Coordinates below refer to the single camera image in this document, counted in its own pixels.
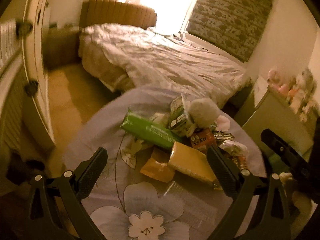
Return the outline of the brown bedside cabinet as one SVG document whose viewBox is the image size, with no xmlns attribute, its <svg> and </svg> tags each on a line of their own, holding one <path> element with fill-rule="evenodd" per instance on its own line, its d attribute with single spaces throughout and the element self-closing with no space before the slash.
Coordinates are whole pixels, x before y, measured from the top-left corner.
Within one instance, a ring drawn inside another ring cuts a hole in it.
<svg viewBox="0 0 320 240">
<path fill-rule="evenodd" d="M 50 28 L 42 40 L 43 64 L 47 69 L 79 61 L 79 27 Z"/>
</svg>

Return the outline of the white wardrobe door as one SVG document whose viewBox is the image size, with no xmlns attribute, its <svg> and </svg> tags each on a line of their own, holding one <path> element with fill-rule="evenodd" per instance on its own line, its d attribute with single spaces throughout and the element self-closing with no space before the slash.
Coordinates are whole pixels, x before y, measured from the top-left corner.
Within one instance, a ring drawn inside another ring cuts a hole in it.
<svg viewBox="0 0 320 240">
<path fill-rule="evenodd" d="M 19 149 L 21 126 L 44 150 L 55 146 L 42 58 L 46 0 L 26 0 L 22 18 L 1 21 L 1 148 Z"/>
</svg>

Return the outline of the orange plastic wrapper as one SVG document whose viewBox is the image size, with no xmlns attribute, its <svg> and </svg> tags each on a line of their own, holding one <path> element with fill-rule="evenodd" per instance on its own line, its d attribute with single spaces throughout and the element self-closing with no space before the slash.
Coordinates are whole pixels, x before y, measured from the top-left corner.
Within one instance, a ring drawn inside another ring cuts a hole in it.
<svg viewBox="0 0 320 240">
<path fill-rule="evenodd" d="M 175 170 L 168 165 L 169 155 L 158 148 L 153 148 L 152 154 L 140 169 L 140 173 L 163 183 L 173 180 Z"/>
</svg>

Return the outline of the pink plush toy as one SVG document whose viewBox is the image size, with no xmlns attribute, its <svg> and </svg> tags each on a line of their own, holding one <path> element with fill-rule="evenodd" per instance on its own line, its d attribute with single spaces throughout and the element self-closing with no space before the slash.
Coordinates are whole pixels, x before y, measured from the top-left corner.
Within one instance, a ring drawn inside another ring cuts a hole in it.
<svg viewBox="0 0 320 240">
<path fill-rule="evenodd" d="M 269 70 L 267 82 L 270 87 L 277 90 L 281 95 L 287 96 L 290 91 L 290 80 L 286 75 L 283 75 L 277 68 Z"/>
</svg>

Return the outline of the green white milk carton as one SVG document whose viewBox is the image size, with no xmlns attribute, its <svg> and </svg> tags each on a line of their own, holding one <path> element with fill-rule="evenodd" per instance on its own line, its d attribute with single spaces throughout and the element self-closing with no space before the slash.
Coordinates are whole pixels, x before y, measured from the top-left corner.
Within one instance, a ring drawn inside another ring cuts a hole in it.
<svg viewBox="0 0 320 240">
<path fill-rule="evenodd" d="M 193 122 L 189 116 L 188 109 L 190 101 L 181 93 L 170 103 L 170 114 L 168 128 L 179 137 L 185 137 Z"/>
</svg>

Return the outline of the white dresser cabinet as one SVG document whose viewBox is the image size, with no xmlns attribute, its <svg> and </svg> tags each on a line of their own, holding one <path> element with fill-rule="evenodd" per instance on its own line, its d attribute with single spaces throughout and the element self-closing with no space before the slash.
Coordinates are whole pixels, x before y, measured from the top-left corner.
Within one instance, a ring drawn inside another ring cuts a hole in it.
<svg viewBox="0 0 320 240">
<path fill-rule="evenodd" d="M 234 120 L 268 157 L 273 151 L 260 137 L 265 129 L 276 133 L 300 155 L 304 155 L 313 146 L 313 135 L 300 122 L 286 100 L 261 76 L 256 79 Z"/>
</svg>

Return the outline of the yellow package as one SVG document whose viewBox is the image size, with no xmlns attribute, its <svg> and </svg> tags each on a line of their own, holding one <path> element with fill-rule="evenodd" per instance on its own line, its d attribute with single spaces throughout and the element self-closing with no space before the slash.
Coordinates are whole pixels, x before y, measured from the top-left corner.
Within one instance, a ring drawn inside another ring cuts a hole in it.
<svg viewBox="0 0 320 240">
<path fill-rule="evenodd" d="M 172 147 L 168 165 L 176 171 L 204 183 L 213 184 L 217 181 L 206 155 L 177 141 Z"/>
</svg>

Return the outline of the clear plastic wrapper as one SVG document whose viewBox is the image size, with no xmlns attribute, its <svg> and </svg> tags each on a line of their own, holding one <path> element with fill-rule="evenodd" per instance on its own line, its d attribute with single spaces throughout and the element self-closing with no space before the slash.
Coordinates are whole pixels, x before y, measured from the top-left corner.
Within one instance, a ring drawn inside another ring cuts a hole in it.
<svg viewBox="0 0 320 240">
<path fill-rule="evenodd" d="M 181 219 L 192 228 L 204 230 L 215 224 L 217 209 L 193 195 L 175 181 L 170 182 L 164 195 L 176 197 L 183 202 L 184 211 Z"/>
</svg>

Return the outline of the white rumpled bed duvet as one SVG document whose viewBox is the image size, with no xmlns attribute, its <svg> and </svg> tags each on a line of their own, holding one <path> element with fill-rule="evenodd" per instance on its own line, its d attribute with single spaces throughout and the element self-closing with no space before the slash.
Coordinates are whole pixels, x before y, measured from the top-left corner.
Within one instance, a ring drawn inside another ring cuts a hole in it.
<svg viewBox="0 0 320 240">
<path fill-rule="evenodd" d="M 152 86 L 211 98 L 222 108 L 252 83 L 236 62 L 153 27 L 95 24 L 84 28 L 79 40 L 82 66 L 113 92 Z"/>
</svg>

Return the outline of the grey fluffy plush ball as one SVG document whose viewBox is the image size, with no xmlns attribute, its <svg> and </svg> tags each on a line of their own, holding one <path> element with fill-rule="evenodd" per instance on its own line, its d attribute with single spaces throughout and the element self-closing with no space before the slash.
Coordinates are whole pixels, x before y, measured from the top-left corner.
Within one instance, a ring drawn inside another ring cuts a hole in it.
<svg viewBox="0 0 320 240">
<path fill-rule="evenodd" d="M 210 98 L 195 99 L 190 103 L 189 115 L 199 128 L 208 128 L 220 115 L 220 109 Z"/>
</svg>

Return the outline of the stack of books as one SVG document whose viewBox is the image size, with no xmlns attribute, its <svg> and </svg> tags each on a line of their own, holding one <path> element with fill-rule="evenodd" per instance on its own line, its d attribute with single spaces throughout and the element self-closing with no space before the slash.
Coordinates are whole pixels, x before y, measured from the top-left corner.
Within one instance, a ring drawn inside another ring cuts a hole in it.
<svg viewBox="0 0 320 240">
<path fill-rule="evenodd" d="M 295 83 L 287 95 L 289 107 L 302 123 L 306 124 L 312 111 L 318 113 L 319 104 L 313 98 L 316 89 L 317 81 L 311 70 L 306 67 L 296 76 Z"/>
</svg>

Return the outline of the patterned grey window curtain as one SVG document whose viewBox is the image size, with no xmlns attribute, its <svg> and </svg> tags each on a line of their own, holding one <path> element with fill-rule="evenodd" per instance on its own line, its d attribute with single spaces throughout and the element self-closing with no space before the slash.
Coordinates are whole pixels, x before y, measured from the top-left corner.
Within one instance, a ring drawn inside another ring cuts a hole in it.
<svg viewBox="0 0 320 240">
<path fill-rule="evenodd" d="M 246 62 L 265 29 L 273 0 L 196 0 L 186 31 Z"/>
</svg>

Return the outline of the green snack wrapper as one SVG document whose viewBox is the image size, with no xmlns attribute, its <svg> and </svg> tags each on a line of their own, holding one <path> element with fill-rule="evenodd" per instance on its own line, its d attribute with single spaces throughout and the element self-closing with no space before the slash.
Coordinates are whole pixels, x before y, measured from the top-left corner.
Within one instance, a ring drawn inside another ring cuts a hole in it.
<svg viewBox="0 0 320 240">
<path fill-rule="evenodd" d="M 175 142 L 183 142 L 181 137 L 169 129 L 130 110 L 126 113 L 120 127 L 135 137 L 164 149 L 171 149 Z"/>
</svg>

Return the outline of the red brown snack packet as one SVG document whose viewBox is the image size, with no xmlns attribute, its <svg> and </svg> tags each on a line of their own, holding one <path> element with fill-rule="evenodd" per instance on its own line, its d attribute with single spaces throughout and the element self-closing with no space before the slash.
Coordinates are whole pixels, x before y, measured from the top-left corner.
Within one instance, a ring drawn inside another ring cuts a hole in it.
<svg viewBox="0 0 320 240">
<path fill-rule="evenodd" d="M 209 128 L 195 131 L 190 137 L 192 148 L 207 154 L 210 147 L 216 147 L 216 139 Z"/>
</svg>

